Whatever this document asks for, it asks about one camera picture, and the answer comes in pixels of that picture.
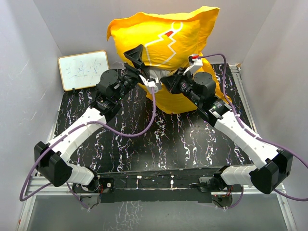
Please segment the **yellow Pikachu pillowcase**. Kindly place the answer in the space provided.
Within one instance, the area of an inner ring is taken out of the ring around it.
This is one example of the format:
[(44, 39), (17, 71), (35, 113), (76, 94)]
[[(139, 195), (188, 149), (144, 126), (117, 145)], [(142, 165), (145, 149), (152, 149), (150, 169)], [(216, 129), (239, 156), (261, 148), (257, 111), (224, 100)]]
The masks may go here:
[(189, 66), (188, 57), (202, 55), (219, 8), (202, 6), (190, 13), (154, 14), (139, 12), (114, 19), (106, 37), (112, 37), (123, 62), (132, 64), (124, 52), (143, 45), (142, 61), (154, 74)]

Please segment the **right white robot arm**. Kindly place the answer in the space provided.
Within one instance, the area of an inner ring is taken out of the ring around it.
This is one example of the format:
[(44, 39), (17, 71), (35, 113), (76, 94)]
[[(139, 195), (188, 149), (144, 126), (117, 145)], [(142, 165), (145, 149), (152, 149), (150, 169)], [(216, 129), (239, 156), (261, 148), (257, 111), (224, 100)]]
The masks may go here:
[(171, 94), (183, 94), (195, 104), (204, 121), (229, 137), (253, 161), (251, 165), (221, 168), (212, 179), (218, 190), (248, 185), (270, 194), (290, 174), (293, 156), (259, 141), (248, 126), (241, 127), (230, 105), (215, 95), (216, 83), (209, 73), (192, 76), (190, 72), (178, 70), (161, 78), (161, 82)]

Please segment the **white pillow insert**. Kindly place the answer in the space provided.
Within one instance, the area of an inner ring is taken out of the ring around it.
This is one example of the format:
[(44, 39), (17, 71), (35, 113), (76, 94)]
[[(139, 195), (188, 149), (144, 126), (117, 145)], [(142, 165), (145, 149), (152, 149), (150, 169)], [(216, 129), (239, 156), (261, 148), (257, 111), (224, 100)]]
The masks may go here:
[(169, 77), (171, 75), (172, 75), (172, 73), (168, 70), (149, 67), (149, 77), (150, 77), (150, 79), (158, 79), (159, 81), (161, 81), (162, 78)]

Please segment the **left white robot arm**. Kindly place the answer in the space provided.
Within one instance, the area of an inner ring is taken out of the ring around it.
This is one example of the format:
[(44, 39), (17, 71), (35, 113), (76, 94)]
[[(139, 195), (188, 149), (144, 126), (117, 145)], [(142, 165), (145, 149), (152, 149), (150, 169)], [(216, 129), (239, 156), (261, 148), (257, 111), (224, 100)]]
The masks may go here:
[(89, 167), (70, 164), (71, 155), (79, 146), (117, 114), (123, 98), (148, 76), (142, 61), (143, 45), (124, 52), (132, 65), (125, 63), (124, 75), (115, 70), (104, 71), (96, 85), (95, 97), (84, 114), (53, 140), (38, 142), (34, 147), (35, 168), (55, 187), (65, 183), (81, 184), (89, 191), (99, 188), (97, 174)]

